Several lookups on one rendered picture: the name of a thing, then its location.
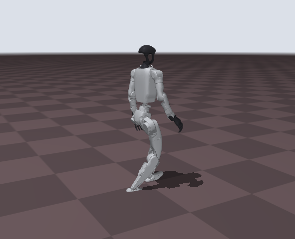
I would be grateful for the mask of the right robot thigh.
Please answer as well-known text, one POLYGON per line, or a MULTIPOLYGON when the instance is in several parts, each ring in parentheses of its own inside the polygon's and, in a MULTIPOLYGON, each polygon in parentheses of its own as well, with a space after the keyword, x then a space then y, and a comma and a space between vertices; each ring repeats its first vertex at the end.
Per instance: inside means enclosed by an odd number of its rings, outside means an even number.
POLYGON ((160 159, 162 151, 162 135, 159 128, 159 125, 156 120, 149 119, 148 117, 143 119, 143 128, 146 132, 149 132, 149 141, 153 150, 153 153, 150 153, 147 156, 147 162, 152 156, 157 156, 160 159))

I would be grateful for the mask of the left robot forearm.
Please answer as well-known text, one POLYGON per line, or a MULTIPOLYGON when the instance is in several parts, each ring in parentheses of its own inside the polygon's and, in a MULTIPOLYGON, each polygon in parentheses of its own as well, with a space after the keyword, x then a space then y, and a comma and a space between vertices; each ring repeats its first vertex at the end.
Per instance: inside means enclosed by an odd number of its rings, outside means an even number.
POLYGON ((131 111, 133 112, 133 114, 135 113, 135 111, 137 110, 137 104, 136 104, 136 98, 131 98, 130 96, 128 96, 128 100, 130 102, 130 106, 131 106, 131 111))

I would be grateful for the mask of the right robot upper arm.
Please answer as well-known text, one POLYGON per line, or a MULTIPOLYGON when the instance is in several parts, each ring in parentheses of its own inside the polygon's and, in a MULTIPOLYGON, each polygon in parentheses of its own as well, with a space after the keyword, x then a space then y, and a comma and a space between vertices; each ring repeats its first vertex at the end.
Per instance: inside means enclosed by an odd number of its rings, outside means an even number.
POLYGON ((164 101, 163 99, 163 90, 164 90, 164 85, 163 85, 163 73, 160 70, 151 70, 151 77, 154 79, 155 82, 155 87, 157 91, 157 100, 158 101, 164 101))

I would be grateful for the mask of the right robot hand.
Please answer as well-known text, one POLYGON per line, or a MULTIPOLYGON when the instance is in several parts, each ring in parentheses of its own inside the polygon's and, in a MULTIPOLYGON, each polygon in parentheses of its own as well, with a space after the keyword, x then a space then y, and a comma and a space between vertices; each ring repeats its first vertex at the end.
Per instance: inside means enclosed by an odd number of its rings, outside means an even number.
POLYGON ((179 132, 181 132, 182 129, 183 129, 183 124, 182 124, 181 120, 176 115, 174 116, 174 118, 172 116, 168 116, 168 118, 171 121, 174 121, 175 122, 176 126, 178 126, 178 128, 180 130, 179 132))

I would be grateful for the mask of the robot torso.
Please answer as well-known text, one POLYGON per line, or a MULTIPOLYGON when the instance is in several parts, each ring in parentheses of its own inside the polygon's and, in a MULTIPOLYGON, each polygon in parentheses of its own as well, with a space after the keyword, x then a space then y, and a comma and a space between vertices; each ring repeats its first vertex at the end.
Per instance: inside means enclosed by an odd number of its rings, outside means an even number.
MULTIPOLYGON (((152 66, 152 65, 151 65, 152 66)), ((139 109, 134 113, 134 121, 138 125, 143 126, 143 119, 148 117, 151 119, 151 113, 149 113, 150 105, 147 103, 155 102, 157 91, 155 87, 154 79, 151 77, 151 70, 155 68, 140 69, 139 67, 134 72, 134 88, 137 102, 143 103, 139 109)))

